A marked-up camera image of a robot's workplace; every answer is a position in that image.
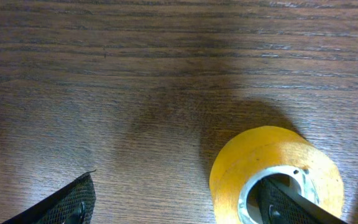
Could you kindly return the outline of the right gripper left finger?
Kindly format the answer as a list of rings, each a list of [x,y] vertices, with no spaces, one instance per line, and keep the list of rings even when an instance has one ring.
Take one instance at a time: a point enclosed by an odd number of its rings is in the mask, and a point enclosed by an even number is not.
[[[85,172],[3,224],[90,224],[96,203],[91,172]]]

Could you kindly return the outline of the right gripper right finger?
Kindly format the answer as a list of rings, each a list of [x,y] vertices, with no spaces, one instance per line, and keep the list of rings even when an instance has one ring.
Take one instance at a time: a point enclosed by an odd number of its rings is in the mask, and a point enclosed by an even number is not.
[[[273,178],[258,181],[263,224],[347,224]]]

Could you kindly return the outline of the yellow tape roll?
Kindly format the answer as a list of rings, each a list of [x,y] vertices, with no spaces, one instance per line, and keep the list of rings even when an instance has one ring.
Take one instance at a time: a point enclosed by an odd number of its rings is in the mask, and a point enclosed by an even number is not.
[[[276,126],[250,129],[219,152],[209,176],[217,223],[261,223],[250,192],[264,177],[287,178],[289,188],[340,217],[344,184],[337,165],[297,133]]]

